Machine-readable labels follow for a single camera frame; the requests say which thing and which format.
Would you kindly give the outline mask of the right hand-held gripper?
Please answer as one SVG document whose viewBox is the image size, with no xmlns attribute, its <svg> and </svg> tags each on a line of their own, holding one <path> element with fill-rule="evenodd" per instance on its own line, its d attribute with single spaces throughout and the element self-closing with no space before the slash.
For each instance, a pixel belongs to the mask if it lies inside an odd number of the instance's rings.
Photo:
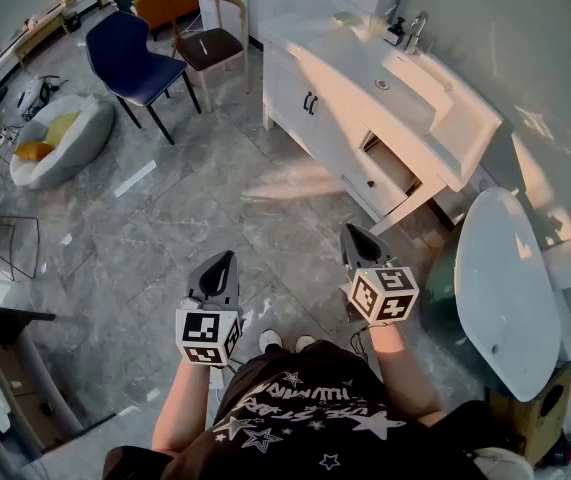
<svg viewBox="0 0 571 480">
<path fill-rule="evenodd" d="M 342 227 L 340 247 L 348 278 L 340 286 L 347 321 L 378 325 L 406 320 L 420 293 L 411 268 L 382 239 L 357 225 Z"/>
</svg>

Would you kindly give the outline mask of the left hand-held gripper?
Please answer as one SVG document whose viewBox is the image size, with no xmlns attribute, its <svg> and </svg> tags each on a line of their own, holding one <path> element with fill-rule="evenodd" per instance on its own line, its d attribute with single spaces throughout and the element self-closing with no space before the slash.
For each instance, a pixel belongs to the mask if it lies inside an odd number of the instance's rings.
<svg viewBox="0 0 571 480">
<path fill-rule="evenodd" d="M 192 271 L 187 294 L 176 310 L 176 345 L 185 360 L 216 368 L 229 365 L 242 336 L 239 293 L 238 260 L 231 250 Z"/>
</svg>

